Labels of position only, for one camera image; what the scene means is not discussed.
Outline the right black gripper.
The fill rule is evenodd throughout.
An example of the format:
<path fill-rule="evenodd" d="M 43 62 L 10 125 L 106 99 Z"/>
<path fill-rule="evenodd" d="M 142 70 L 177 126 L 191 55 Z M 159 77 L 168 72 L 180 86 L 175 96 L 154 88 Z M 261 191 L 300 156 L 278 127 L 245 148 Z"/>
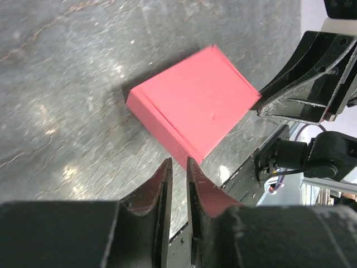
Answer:
<path fill-rule="evenodd" d="M 356 36 L 307 31 L 282 70 L 262 89 L 260 117 L 318 125 L 356 101 Z"/>

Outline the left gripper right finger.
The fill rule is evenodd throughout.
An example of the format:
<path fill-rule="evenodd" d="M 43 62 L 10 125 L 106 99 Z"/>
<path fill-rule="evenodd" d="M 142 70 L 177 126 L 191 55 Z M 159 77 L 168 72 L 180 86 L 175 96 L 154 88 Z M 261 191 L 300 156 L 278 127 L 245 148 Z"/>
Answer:
<path fill-rule="evenodd" d="M 236 267 L 355 267 L 356 212 L 338 206 L 230 207 Z"/>

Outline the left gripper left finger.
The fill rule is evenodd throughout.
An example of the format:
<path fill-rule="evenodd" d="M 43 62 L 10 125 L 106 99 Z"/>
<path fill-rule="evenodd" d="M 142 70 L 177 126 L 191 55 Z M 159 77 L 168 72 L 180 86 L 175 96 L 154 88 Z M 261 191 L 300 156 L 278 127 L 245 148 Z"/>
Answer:
<path fill-rule="evenodd" d="M 172 160 L 120 200 L 1 204 L 2 267 L 166 267 Z"/>

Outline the pink cardboard box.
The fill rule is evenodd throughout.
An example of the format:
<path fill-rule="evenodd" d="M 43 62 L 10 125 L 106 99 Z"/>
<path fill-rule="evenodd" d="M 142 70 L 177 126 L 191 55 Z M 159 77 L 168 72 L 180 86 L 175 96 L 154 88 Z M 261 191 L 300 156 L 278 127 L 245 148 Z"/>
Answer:
<path fill-rule="evenodd" d="M 261 95 L 211 45 L 131 89 L 127 107 L 183 167 L 202 163 Z"/>

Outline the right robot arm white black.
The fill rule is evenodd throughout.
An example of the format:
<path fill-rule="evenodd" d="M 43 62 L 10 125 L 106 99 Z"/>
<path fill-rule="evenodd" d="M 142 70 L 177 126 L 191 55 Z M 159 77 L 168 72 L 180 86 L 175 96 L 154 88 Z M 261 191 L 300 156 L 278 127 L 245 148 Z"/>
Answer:
<path fill-rule="evenodd" d="M 306 31 L 282 70 L 260 91 L 260 117 L 319 126 L 356 106 L 356 36 Z M 281 175 L 341 181 L 356 167 L 356 139 L 324 131 L 306 144 L 281 138 L 255 159 L 257 180 L 273 168 Z"/>

